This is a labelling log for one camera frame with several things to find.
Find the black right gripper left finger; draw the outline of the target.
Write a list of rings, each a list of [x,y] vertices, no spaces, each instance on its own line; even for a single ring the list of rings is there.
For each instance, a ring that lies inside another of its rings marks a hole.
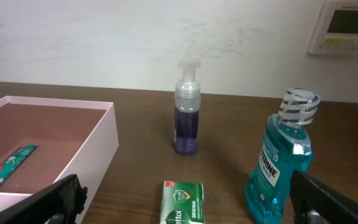
[[[52,185],[0,212],[0,224],[75,224],[85,209],[88,188],[76,174]]]

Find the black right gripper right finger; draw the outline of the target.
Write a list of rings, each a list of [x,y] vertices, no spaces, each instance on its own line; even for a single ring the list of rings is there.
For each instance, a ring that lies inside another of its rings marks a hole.
[[[290,199],[295,223],[358,224],[358,203],[305,172],[293,171]]]

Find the red green toothpaste tube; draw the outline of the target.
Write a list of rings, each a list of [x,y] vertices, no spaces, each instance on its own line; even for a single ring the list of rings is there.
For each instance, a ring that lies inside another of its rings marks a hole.
[[[23,145],[14,151],[8,158],[0,163],[0,186],[12,173],[39,147],[38,144]]]

